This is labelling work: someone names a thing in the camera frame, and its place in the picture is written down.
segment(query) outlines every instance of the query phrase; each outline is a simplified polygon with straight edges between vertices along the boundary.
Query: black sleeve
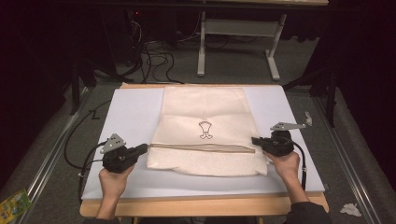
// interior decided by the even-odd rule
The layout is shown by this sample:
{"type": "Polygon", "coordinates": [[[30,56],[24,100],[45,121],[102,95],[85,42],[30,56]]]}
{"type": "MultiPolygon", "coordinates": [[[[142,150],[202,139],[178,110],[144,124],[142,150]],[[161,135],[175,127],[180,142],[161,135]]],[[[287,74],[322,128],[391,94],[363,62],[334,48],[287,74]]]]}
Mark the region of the black sleeve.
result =
{"type": "Polygon", "coordinates": [[[120,221],[117,218],[114,218],[113,220],[90,218],[85,219],[82,224],[120,224],[120,221]]]}
{"type": "Polygon", "coordinates": [[[331,224],[323,206],[315,203],[294,203],[286,216],[287,224],[331,224]]]}

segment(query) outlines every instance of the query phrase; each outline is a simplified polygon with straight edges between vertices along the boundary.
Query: human hand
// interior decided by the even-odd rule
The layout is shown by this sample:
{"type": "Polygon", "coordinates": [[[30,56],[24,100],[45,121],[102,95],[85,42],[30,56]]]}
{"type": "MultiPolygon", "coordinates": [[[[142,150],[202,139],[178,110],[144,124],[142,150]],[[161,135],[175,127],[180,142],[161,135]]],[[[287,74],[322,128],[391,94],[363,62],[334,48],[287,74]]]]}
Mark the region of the human hand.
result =
{"type": "Polygon", "coordinates": [[[133,169],[134,165],[120,174],[111,173],[105,168],[102,169],[99,172],[99,179],[102,187],[103,197],[118,199],[125,191],[128,175],[133,169]]]}
{"type": "Polygon", "coordinates": [[[276,168],[276,173],[283,179],[298,178],[298,167],[300,164],[299,155],[292,151],[290,154],[282,157],[276,157],[271,153],[264,152],[271,159],[276,168]]]}

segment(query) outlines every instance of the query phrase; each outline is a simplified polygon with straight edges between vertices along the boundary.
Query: beige cloth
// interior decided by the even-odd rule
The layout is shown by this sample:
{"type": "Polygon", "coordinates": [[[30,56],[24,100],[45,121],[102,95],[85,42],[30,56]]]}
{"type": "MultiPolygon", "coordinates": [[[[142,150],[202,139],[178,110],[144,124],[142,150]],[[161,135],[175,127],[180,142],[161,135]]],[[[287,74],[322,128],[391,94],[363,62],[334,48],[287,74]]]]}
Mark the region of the beige cloth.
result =
{"type": "Polygon", "coordinates": [[[187,175],[266,175],[248,100],[241,88],[165,87],[148,168],[187,175]]]}

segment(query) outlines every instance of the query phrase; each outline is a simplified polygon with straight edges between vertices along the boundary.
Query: hand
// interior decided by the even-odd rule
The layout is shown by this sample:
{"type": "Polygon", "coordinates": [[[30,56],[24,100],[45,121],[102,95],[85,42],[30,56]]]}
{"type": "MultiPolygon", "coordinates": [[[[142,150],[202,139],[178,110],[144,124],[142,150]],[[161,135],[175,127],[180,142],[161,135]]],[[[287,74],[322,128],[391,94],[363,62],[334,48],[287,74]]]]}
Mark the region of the hand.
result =
{"type": "Polygon", "coordinates": [[[117,203],[121,194],[125,191],[128,175],[134,169],[134,165],[126,169],[121,174],[109,172],[102,169],[99,172],[100,184],[103,192],[103,199],[96,218],[112,220],[116,214],[117,203]]]}
{"type": "Polygon", "coordinates": [[[276,168],[276,173],[285,180],[286,178],[298,179],[298,167],[300,164],[299,155],[292,151],[289,155],[276,157],[268,152],[265,155],[271,159],[276,168]]]}

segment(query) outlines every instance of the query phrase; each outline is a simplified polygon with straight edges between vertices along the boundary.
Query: folded cloth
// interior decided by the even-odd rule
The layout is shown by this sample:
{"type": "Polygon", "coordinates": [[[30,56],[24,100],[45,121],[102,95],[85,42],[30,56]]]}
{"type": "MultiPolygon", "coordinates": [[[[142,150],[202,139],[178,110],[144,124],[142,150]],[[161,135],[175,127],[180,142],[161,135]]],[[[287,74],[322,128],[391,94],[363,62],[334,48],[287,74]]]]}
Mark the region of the folded cloth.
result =
{"type": "Polygon", "coordinates": [[[148,168],[187,175],[266,175],[248,99],[242,88],[165,87],[148,168]]]}

